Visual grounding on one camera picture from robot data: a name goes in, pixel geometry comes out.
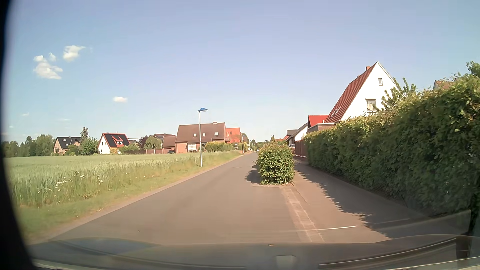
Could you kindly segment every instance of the bush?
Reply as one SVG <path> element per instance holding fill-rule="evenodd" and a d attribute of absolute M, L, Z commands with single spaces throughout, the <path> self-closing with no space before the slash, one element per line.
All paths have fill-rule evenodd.
<path fill-rule="evenodd" d="M 293 179 L 293 154 L 290 148 L 275 142 L 260 149 L 256 161 L 260 184 L 285 184 Z"/>
<path fill-rule="evenodd" d="M 477 207 L 480 79 L 426 90 L 394 112 L 305 136 L 309 163 L 434 215 Z"/>

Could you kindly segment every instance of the windshield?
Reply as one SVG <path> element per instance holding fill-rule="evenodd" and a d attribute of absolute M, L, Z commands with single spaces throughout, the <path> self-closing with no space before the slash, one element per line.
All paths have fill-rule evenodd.
<path fill-rule="evenodd" d="M 480 256 L 456 238 L 480 225 L 478 9 L 14 2 L 1 149 L 32 257 Z"/>

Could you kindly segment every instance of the curb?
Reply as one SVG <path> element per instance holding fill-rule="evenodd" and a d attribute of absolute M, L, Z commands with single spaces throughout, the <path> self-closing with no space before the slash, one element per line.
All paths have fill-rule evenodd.
<path fill-rule="evenodd" d="M 199 176 L 200 174 L 203 174 L 203 173 L 206 173 L 206 172 L 211 171 L 211 170 L 213 170 L 213 169 L 216 169 L 216 168 L 218 168 L 218 167 L 220 167 L 220 166 L 223 166 L 223 165 L 225 165 L 225 164 L 227 164 L 227 163 L 229 163 L 229 162 L 232 162 L 232 161 L 234 161 L 234 160 L 236 160 L 236 159 L 238 159 L 238 158 L 240 158 L 240 157 L 243 157 L 243 156 L 245 156 L 245 154 L 240 154 L 238 157 L 234 157 L 234 158 L 231 159 L 231 160 L 228 160 L 228 161 L 225 161 L 225 162 L 223 162 L 223 163 L 221 163 L 221 164 L 218 164 L 218 165 L 216 165 L 216 166 L 213 166 L 212 168 L 207 169 L 207 170 L 205 170 L 205 171 L 201 171 L 201 172 L 198 172 L 198 173 L 196 173 L 196 174 L 187 176 L 187 177 L 185 177 L 185 178 L 183 178 L 183 179 L 180 179 L 180 180 L 178 180 L 178 181 L 175 181 L 175 182 L 173 182 L 173 183 L 170 183 L 170 184 L 165 185 L 165 186 L 163 186 L 163 187 L 160 187 L 160 188 L 158 188 L 158 189 L 155 189 L 155 190 L 152 190 L 152 191 L 148 191 L 148 192 L 146 192 L 146 193 L 143 193 L 143 194 L 140 194 L 140 195 L 135 196 L 135 197 L 133 197 L 133 198 L 130 198 L 130 199 L 128 199 L 127 201 L 125 201 L 125 202 L 123 202 L 123 203 L 117 204 L 117 205 L 115 205 L 115 206 L 106 207 L 105 209 L 101 210 L 100 212 L 96 212 L 96 213 L 94 213 L 94 214 L 85 216 L 85 217 L 80 218 L 80 219 L 78 219 L 78 220 L 69 222 L 68 224 L 65 224 L 65 225 L 63 225 L 63 226 L 59 226 L 59 227 L 57 227 L 57 230 L 55 230 L 54 233 L 45 233 L 43 237 L 39 237 L 39 238 L 34 239 L 34 240 L 31 240 L 31 241 L 25 240 L 25 242 L 27 242 L 28 245 L 34 245 L 34 244 L 39 244 L 39 243 L 42 243 L 42 242 L 46 242 L 46 241 L 48 241 L 48 240 L 51 240 L 52 238 L 55 238 L 55 237 L 59 236 L 59 235 L 62 234 L 62 233 L 66 233 L 66 232 L 69 231 L 69 230 L 72 230 L 72 229 L 74 229 L 74 228 L 76 228 L 76 227 L 79 227 L 79 226 L 81 226 L 81 225 L 84 225 L 84 224 L 86 224 L 86 223 L 88 223 L 88 222 L 90 222 L 90 221 L 92 221 L 92 220 L 98 219 L 98 218 L 100 218 L 100 217 L 102 217 L 102 216 L 105 216 L 105 215 L 107 215 L 107 214 L 110 214 L 110 213 L 112 213 L 112 212 L 115 212 L 115 211 L 119 210 L 120 208 L 123 208 L 123 207 L 125 207 L 125 206 L 128 206 L 128 205 L 130 205 L 130 204 L 132 204 L 132 203 L 138 202 L 138 201 L 140 201 L 140 200 L 142 200 L 142 199 L 145 199 L 145 198 L 147 198 L 147 197 L 149 197 L 149 196 L 151 196 L 151 195 L 157 194 L 157 193 L 159 193 L 159 192 L 161 192 L 161 191 L 164 191 L 164 190 L 166 190 L 166 189 L 168 189 L 168 188 L 170 188 L 170 187 L 173 187 L 173 186 L 178 185 L 178 184 L 180 184 L 180 183 L 183 183 L 183 182 L 185 182 L 185 181 L 187 181 L 187 180 L 190 180 L 190 179 L 192 179 L 192 178 L 194 178 L 194 177 L 197 177 L 197 176 Z"/>

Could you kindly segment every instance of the car hood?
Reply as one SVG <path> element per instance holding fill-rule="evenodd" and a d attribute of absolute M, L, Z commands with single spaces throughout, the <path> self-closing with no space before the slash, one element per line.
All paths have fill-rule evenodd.
<path fill-rule="evenodd" d="M 158 245 L 125 239 L 79 238 L 31 245 L 42 266 L 98 269 L 369 269 L 456 260 L 455 235 L 420 235 L 377 243 L 236 243 Z"/>

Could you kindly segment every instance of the grass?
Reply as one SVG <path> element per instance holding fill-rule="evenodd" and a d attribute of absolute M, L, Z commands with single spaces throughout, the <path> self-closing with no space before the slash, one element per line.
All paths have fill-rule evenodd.
<path fill-rule="evenodd" d="M 13 203 L 27 239 L 239 155 L 28 157 L 6 160 Z"/>

